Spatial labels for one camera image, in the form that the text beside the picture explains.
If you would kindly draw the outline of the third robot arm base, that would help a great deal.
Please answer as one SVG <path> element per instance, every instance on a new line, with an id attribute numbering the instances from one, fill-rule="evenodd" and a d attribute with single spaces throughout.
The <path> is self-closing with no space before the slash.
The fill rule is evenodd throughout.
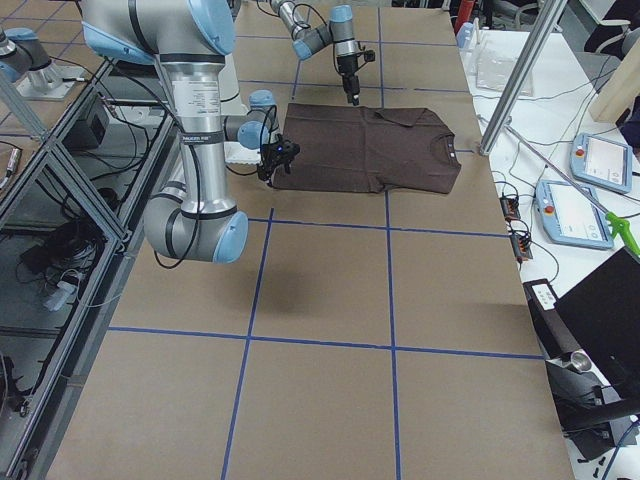
<path id="1" fill-rule="evenodd" d="M 26 27 L 1 30 L 1 72 L 28 100 L 62 101 L 85 79 L 83 67 L 58 65 Z"/>

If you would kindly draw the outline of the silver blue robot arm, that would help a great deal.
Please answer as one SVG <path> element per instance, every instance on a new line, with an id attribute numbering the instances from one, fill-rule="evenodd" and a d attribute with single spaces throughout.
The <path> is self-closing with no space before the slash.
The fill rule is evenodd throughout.
<path id="1" fill-rule="evenodd" d="M 308 60 L 326 47 L 331 47 L 334 69 L 341 78 L 347 102 L 353 106 L 359 105 L 358 72 L 367 63 L 375 61 L 375 52 L 367 50 L 356 39 L 354 15 L 350 5 L 332 7 L 328 20 L 314 6 L 296 1 L 256 1 L 256 6 L 262 13 L 278 18 L 286 26 L 299 60 Z M 314 12 L 321 24 L 312 27 L 298 13 L 301 7 Z"/>
<path id="2" fill-rule="evenodd" d="M 225 1 L 86 1 L 83 31 L 96 53 L 156 68 L 179 128 L 181 162 L 144 210 L 154 250 L 176 260 L 231 263 L 248 217 L 229 195 L 224 144 L 259 150 L 261 178 L 288 167 L 300 148 L 279 132 L 273 96 L 251 96 L 244 116 L 226 115 L 219 79 L 235 46 Z"/>

